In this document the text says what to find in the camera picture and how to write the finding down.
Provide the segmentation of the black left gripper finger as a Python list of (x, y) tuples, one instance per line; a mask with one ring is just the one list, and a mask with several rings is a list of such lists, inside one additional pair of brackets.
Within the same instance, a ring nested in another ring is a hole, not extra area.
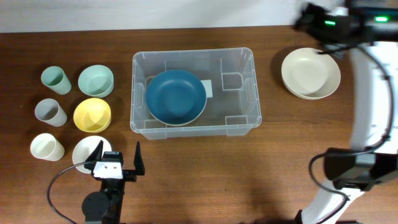
[(136, 175), (145, 175), (146, 169), (141, 155), (141, 145), (138, 141), (136, 144), (136, 151), (134, 154), (134, 167)]
[(86, 158), (86, 162), (96, 162), (102, 158), (103, 140), (100, 140), (95, 150)]

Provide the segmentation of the blue plate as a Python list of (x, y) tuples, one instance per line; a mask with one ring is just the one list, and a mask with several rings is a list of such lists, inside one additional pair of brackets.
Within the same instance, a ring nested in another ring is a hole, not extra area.
[(206, 102), (206, 90), (201, 80), (184, 70), (167, 70), (158, 74), (146, 90), (150, 114), (171, 126), (183, 126), (197, 119)]

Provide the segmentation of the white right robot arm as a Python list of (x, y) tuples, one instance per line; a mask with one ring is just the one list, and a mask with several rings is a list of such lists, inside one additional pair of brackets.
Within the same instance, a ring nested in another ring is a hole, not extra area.
[(307, 4), (294, 23), (325, 48), (350, 52), (354, 76), (354, 127), (348, 149), (319, 155), (325, 181), (295, 223), (339, 223), (357, 198), (397, 178), (397, 9), (345, 1), (328, 10)]

